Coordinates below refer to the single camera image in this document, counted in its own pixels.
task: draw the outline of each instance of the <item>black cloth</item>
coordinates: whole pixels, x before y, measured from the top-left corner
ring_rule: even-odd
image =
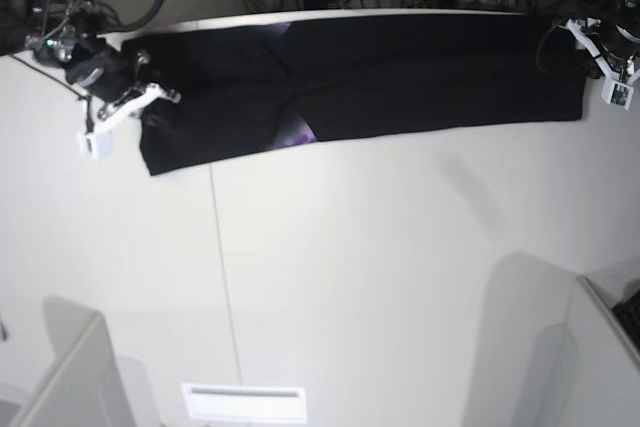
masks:
[[[427,14],[313,20],[151,35],[152,77],[182,93],[146,109],[152,175],[274,147],[292,119],[318,141],[582,117],[584,76],[546,76],[536,45],[550,19]],[[582,54],[559,30],[542,56],[567,71]]]

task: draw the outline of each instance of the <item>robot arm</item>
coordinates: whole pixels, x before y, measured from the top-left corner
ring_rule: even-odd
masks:
[[[629,110],[640,78],[640,0],[598,0],[582,6],[586,21],[570,19],[564,27],[593,57],[605,78],[602,98]]]
[[[156,0],[137,22],[121,25],[102,10],[100,0],[35,0],[32,6],[34,28],[25,39],[37,62],[64,69],[67,83],[82,87],[85,99],[86,131],[80,134],[83,152],[97,159],[111,150],[111,132],[127,117],[139,117],[158,99],[173,103],[180,95],[156,83],[142,80],[150,58],[145,52],[134,57],[110,46],[101,34],[126,32],[145,25],[160,10],[164,0]],[[104,105],[96,118],[92,99]]]

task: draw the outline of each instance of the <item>electronic equipment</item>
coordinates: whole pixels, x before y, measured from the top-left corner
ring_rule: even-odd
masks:
[[[111,131],[128,116],[140,116],[158,99],[177,103],[180,95],[146,82],[151,59],[144,52],[128,57],[110,46],[101,34],[128,32],[147,24],[164,0],[155,0],[138,21],[123,25],[100,0],[34,0],[23,49],[45,66],[65,71],[70,85],[82,87],[86,130],[80,147],[93,158],[111,150]],[[93,100],[103,105],[93,112]]]
[[[634,66],[640,55],[640,0],[578,0],[578,4],[577,15],[554,27],[568,29],[593,57],[605,77],[605,102],[628,110],[633,84],[640,78]]]

